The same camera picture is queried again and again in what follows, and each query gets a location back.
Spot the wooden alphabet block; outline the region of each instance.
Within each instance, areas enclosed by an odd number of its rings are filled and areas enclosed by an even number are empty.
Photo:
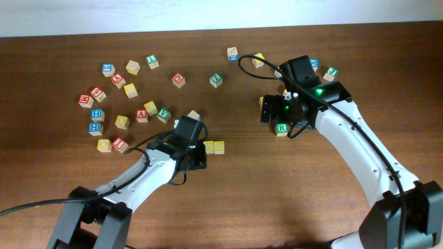
[[[117,116],[116,126],[120,129],[127,129],[129,127],[129,118],[125,116]]]
[[[137,75],[139,70],[140,70],[140,65],[135,61],[130,60],[126,65],[126,71],[133,75]]]
[[[224,141],[214,141],[214,154],[224,154]]]
[[[338,75],[338,70],[335,69],[335,68],[333,68],[333,67],[330,67],[330,68],[326,71],[326,74],[325,74],[325,76],[323,76],[323,78],[324,78],[325,80],[332,81],[332,80],[334,80],[334,78],[335,78],[337,75]]]
[[[125,92],[128,98],[138,96],[137,89],[136,86],[134,86],[134,83],[125,85]]]
[[[238,52],[236,47],[228,48],[228,61],[238,60]]]
[[[144,109],[139,109],[136,112],[136,119],[138,122],[147,122],[147,112]]]
[[[91,108],[93,103],[94,100],[91,98],[90,95],[82,94],[78,99],[78,104],[80,104],[82,107]]]
[[[275,75],[276,77],[282,77],[282,74],[279,73],[277,70],[274,71],[274,75]]]
[[[152,115],[155,115],[158,113],[157,107],[155,106],[154,101],[149,101],[148,103],[146,103],[144,105],[144,107],[147,111],[147,114],[149,114],[149,116],[152,116]]]
[[[119,152],[123,153],[128,148],[128,144],[121,138],[117,137],[113,142],[112,146],[116,148]]]
[[[116,85],[119,89],[122,88],[122,86],[124,86],[126,84],[125,79],[123,79],[123,76],[120,74],[115,74],[112,78],[111,78],[112,82],[114,83],[114,85]]]
[[[176,75],[174,75],[174,77],[172,77],[172,83],[174,83],[176,87],[181,88],[186,83],[186,81],[184,76],[182,76],[180,73],[177,73]]]
[[[112,150],[111,141],[109,141],[109,139],[99,139],[97,143],[97,149],[100,152],[111,152]]]
[[[254,56],[264,59],[264,57],[261,53],[258,53],[257,55],[254,55]],[[258,59],[252,59],[252,64],[254,64],[254,67],[256,67],[256,68],[264,65],[264,63]]]
[[[91,111],[91,119],[94,122],[103,122],[105,121],[105,113],[102,109],[93,109]]]
[[[283,97],[284,97],[285,100],[291,100],[291,98],[294,98],[295,96],[291,97],[291,93],[288,93],[288,90],[285,89],[283,91]]]
[[[214,141],[203,141],[203,144],[206,148],[206,154],[213,154],[214,153]]]
[[[101,136],[103,135],[103,126],[99,122],[89,123],[89,133],[92,136]]]
[[[188,114],[188,117],[190,117],[190,118],[194,118],[195,120],[198,120],[198,121],[201,120],[200,115],[199,115],[196,111],[194,111],[194,110],[192,110],[192,111]]]
[[[114,68],[113,64],[105,63],[102,65],[102,73],[106,77],[112,77],[114,76],[114,73],[116,72],[116,69]]]
[[[219,87],[221,84],[223,84],[223,78],[218,74],[214,74],[213,76],[211,76],[211,78],[209,78],[209,83],[217,88]]]
[[[277,136],[286,136],[288,134],[288,125],[287,124],[277,124],[275,126],[275,134]]]
[[[318,68],[318,59],[309,59],[309,61],[311,61],[312,69],[316,72]]]
[[[95,87],[94,89],[92,89],[91,95],[99,102],[102,102],[102,100],[104,98],[106,98],[105,92],[103,92],[103,90],[99,89],[98,87]]]
[[[157,60],[157,57],[155,55],[150,55],[146,57],[146,62],[150,66],[151,69],[154,69],[156,67],[159,67],[159,61]]]
[[[159,118],[161,122],[166,123],[171,118],[171,113],[168,110],[162,108],[160,109],[159,114],[157,114],[157,118]]]

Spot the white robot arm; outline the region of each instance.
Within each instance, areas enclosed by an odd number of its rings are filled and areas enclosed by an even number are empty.
[[[172,179],[179,172],[184,173],[185,183],[189,170],[206,168],[205,145],[199,140],[202,129],[206,139],[204,123],[182,116],[177,127],[165,135],[169,136],[167,141],[160,135],[145,150],[140,149],[144,156],[119,177],[94,191],[83,187],[73,190],[70,199],[88,201],[65,204],[47,248],[126,248],[129,222],[141,203],[160,186],[177,185]],[[92,222],[102,226],[98,236],[80,227],[81,223]]]
[[[253,75],[241,66],[243,58],[261,60],[282,77]],[[420,183],[394,158],[340,82],[321,84],[307,55],[290,59],[279,68],[244,55],[239,58],[239,67],[253,77],[282,80],[288,91],[285,96],[264,96],[261,122],[288,123],[290,138],[309,125],[317,128],[335,146],[365,192],[372,209],[359,231],[330,241],[326,249],[395,249],[400,241],[402,248],[426,249],[440,242],[442,188],[435,181]],[[295,126],[301,129],[292,136]]]
[[[405,169],[375,136],[362,118],[357,105],[353,101],[348,102],[346,100],[332,105],[351,117],[351,119],[356,120],[359,126],[369,135],[391,162],[394,170],[398,172],[404,191],[413,189],[415,187],[414,182],[418,181],[418,178]],[[352,124],[348,123],[333,110],[328,109],[318,112],[316,128],[320,134],[333,144],[357,177],[366,194],[366,198],[368,198],[370,207],[383,199],[383,193],[387,191],[391,191],[394,195],[399,194],[398,187],[392,177],[390,177],[391,173],[386,169],[384,162],[374,149],[369,146],[362,135],[352,128]]]

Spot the black cable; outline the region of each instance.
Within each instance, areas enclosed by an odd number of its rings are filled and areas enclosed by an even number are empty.
[[[139,149],[138,147],[139,147],[140,145],[142,145],[143,143],[145,143],[145,142],[147,142],[147,141],[149,141],[149,140],[151,140],[151,139],[153,139],[153,138],[156,138],[156,137],[158,137],[158,136],[161,136],[161,135],[163,135],[163,134],[165,134],[165,133],[168,133],[168,132],[170,132],[170,131],[166,131],[166,132],[162,132],[162,133],[158,133],[158,134],[156,134],[156,135],[153,135],[152,137],[150,137],[150,138],[148,138],[148,139],[145,139],[142,143],[140,143],[140,144],[137,145],[136,147],[132,147],[132,148],[130,148],[130,149],[128,149],[127,151],[124,152],[124,154],[129,154],[129,153],[133,152],[134,150],[139,151],[139,152],[143,153],[143,155],[144,155],[145,158],[146,158],[146,161],[145,161],[145,165],[143,166],[142,170],[139,171],[139,173],[137,173],[137,175],[135,175],[134,177],[132,177],[132,178],[129,179],[128,181],[124,182],[122,185],[120,185],[120,186],[118,186],[118,187],[114,185],[114,186],[112,187],[112,189],[109,190],[108,192],[105,192],[105,193],[103,193],[103,194],[99,194],[99,195],[96,195],[96,196],[91,196],[91,197],[88,197],[88,198],[80,198],[80,199],[73,199],[73,198],[51,199],[51,200],[36,201],[36,202],[33,202],[33,203],[27,203],[27,204],[23,204],[23,205],[18,205],[18,206],[15,206],[15,207],[8,208],[7,210],[3,210],[3,211],[1,211],[1,212],[0,212],[0,216],[3,216],[3,215],[5,215],[5,214],[9,214],[9,213],[11,213],[11,212],[16,212],[16,211],[24,210],[24,209],[26,209],[26,208],[33,208],[33,207],[35,208],[35,207],[38,207],[38,206],[41,206],[41,205],[62,204],[62,203],[79,203],[79,202],[95,201],[95,200],[101,199],[101,198],[103,198],[103,197],[109,196],[109,195],[111,195],[111,194],[113,194],[113,193],[116,193],[117,191],[121,190],[122,188],[128,186],[128,185],[131,184],[133,181],[135,181],[135,180],[136,180],[138,177],[140,177],[140,176],[146,171],[146,169],[149,167],[149,164],[150,164],[150,157],[148,156],[148,154],[146,153],[145,150],[143,150],[143,149]]]
[[[209,136],[208,127],[203,122],[201,124],[203,125],[203,129],[205,129],[205,137],[203,138],[203,141],[206,141],[206,139],[208,139]]]
[[[292,134],[292,131],[293,131],[293,128],[295,127],[295,122],[294,123],[292,123],[291,124],[291,128],[289,129],[289,131],[288,131],[288,135],[287,135],[287,137],[288,138],[290,138],[290,139],[294,139],[294,138],[296,138],[298,135],[300,135],[301,133],[303,133],[304,131],[305,131],[305,129],[309,126],[309,122],[306,122],[306,124],[305,125],[303,125],[294,135],[291,135]]]
[[[395,172],[394,168],[389,163],[389,161],[385,157],[385,155],[377,147],[377,145],[366,134],[366,132],[364,132],[364,130],[359,126],[359,124],[357,124],[355,121],[353,121],[348,115],[344,114],[342,111],[340,111],[336,107],[332,106],[328,102],[326,102],[326,101],[316,97],[315,95],[312,95],[310,92],[306,91],[304,88],[301,87],[301,85],[297,84],[293,79],[291,79],[288,75],[283,73],[277,66],[274,66],[271,62],[268,62],[265,59],[256,57],[254,55],[243,55],[243,56],[241,56],[238,59],[238,66],[240,67],[240,69],[245,74],[250,75],[252,77],[256,77],[258,79],[276,80],[273,77],[264,77],[264,76],[254,75],[254,74],[249,73],[248,71],[246,71],[243,68],[242,64],[241,64],[241,60],[244,59],[244,58],[258,59],[261,62],[263,62],[266,65],[268,65],[269,67],[271,67],[272,69],[276,70],[277,72],[279,72],[282,75],[282,77],[284,79],[286,79],[292,85],[294,85],[297,88],[297,90],[299,91],[299,93],[303,93],[304,95],[306,95],[307,97],[311,98],[312,100],[317,101],[317,102],[321,103],[322,105],[325,105],[326,107],[328,107],[332,111],[335,111],[337,114],[342,116],[346,121],[348,121],[352,125],[352,127],[355,128],[363,136],[363,138],[365,138],[365,140],[368,142],[368,144],[371,146],[371,148],[379,155],[380,159],[385,163],[386,167],[388,168],[389,172],[392,174],[392,177],[394,178],[395,184],[397,185],[397,187],[399,189],[400,203],[401,203],[400,204],[401,205],[401,214],[400,214],[401,219],[400,219],[399,238],[398,238],[398,246],[397,246],[397,248],[398,249],[402,249],[403,248],[403,241],[404,241],[404,234],[405,234],[405,229],[406,229],[406,196],[404,194],[403,186],[401,185],[401,182],[400,182],[400,179],[399,179],[397,173]]]

